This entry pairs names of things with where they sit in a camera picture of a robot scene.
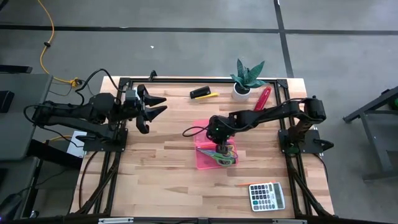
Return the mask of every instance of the transparent pink container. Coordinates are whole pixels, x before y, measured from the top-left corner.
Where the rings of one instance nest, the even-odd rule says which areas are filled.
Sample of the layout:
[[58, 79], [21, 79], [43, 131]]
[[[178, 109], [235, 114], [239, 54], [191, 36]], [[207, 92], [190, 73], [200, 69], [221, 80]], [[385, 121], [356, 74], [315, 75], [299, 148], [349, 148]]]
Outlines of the transparent pink container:
[[[194, 126], [206, 127], [209, 123], [208, 119], [196, 120], [193, 122]], [[212, 168], [220, 168], [223, 167], [217, 163], [217, 161], [210, 156], [200, 152], [197, 149], [206, 149], [216, 151], [216, 144], [210, 141], [206, 137], [206, 131], [202, 131], [201, 133], [193, 136], [193, 142], [195, 143], [195, 153], [197, 157], [197, 168], [198, 169], [212, 169]], [[233, 151], [236, 154], [236, 145], [233, 137], [230, 137], [228, 140], [228, 144], [233, 146]], [[235, 163], [232, 166], [238, 164], [238, 158], [235, 159]]]

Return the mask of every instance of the succulent plant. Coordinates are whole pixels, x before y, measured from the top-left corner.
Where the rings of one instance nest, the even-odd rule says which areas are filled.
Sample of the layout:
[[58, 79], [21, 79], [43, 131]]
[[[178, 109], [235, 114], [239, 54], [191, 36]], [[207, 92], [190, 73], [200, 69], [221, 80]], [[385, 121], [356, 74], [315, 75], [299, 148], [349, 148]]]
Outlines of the succulent plant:
[[249, 91], [250, 88], [259, 88], [266, 84], [262, 80], [257, 80], [264, 66], [264, 61], [254, 66], [252, 69], [248, 69], [244, 67], [242, 62], [238, 59], [236, 66], [238, 68], [238, 76], [231, 74], [231, 77], [242, 90]]

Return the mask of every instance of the white pot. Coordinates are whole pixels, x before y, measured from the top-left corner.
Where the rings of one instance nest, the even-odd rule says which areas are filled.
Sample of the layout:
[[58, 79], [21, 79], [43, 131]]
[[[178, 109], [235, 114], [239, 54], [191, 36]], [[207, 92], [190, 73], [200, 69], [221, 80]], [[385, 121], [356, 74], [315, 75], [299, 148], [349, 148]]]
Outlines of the white pot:
[[250, 89], [249, 92], [246, 93], [246, 94], [240, 94], [240, 93], [238, 93], [238, 92], [235, 90], [236, 84], [237, 84], [237, 83], [235, 83], [234, 88], [233, 88], [233, 90], [232, 90], [232, 98], [233, 98], [234, 100], [236, 100], [236, 101], [246, 101], [246, 100], [248, 100], [248, 98], [249, 98], [249, 96], [250, 96], [250, 93], [251, 93], [251, 89]]

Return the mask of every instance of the yellow cable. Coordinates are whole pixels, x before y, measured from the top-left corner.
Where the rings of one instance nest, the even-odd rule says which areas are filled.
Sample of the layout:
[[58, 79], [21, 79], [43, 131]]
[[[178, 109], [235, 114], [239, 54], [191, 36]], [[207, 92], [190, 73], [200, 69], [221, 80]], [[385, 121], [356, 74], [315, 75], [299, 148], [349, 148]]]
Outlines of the yellow cable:
[[[41, 2], [40, 0], [37, 0], [37, 1], [38, 1], [39, 4], [42, 6], [42, 8], [44, 9], [45, 13], [47, 14], [47, 16], [49, 17], [50, 22], [51, 22], [51, 28], [52, 28], [51, 37], [50, 37], [50, 39], [47, 41], [47, 43], [50, 45], [52, 39], [54, 38], [54, 33], [55, 33], [54, 23], [53, 23], [53, 21], [52, 21], [52, 18], [51, 18], [50, 13], [49, 13], [48, 10], [44, 7], [44, 5], [42, 4], [42, 2]], [[48, 49], [48, 46], [45, 45], [44, 48], [43, 48], [42, 54], [40, 55], [40, 65], [42, 66], [43, 70], [44, 70], [47, 74], [50, 74], [49, 71], [47, 71], [47, 69], [44, 67], [44, 64], [43, 64], [43, 57], [44, 57], [44, 54], [45, 54], [45, 52], [47, 51], [47, 49]], [[72, 87], [78, 86], [78, 82], [77, 82], [77, 79], [78, 79], [78, 78], [74, 78], [74, 79], [72, 79], [72, 80], [63, 80], [63, 79], [61, 79], [61, 78], [54, 77], [54, 79], [57, 80], [57, 81], [63, 82], [63, 83], [69, 83], [69, 84], [72, 85]]]
[[49, 139], [49, 141], [57, 141], [57, 140], [59, 140], [60, 138], [62, 138], [62, 137], [61, 137], [61, 136], [58, 136], [58, 137]]

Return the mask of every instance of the calculator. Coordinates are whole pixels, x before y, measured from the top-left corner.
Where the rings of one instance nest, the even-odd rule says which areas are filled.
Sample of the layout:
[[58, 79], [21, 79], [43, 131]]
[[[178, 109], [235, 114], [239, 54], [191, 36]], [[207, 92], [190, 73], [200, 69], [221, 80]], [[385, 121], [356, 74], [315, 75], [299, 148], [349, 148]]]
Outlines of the calculator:
[[280, 183], [252, 184], [249, 186], [251, 209], [265, 212], [285, 209], [285, 199]]

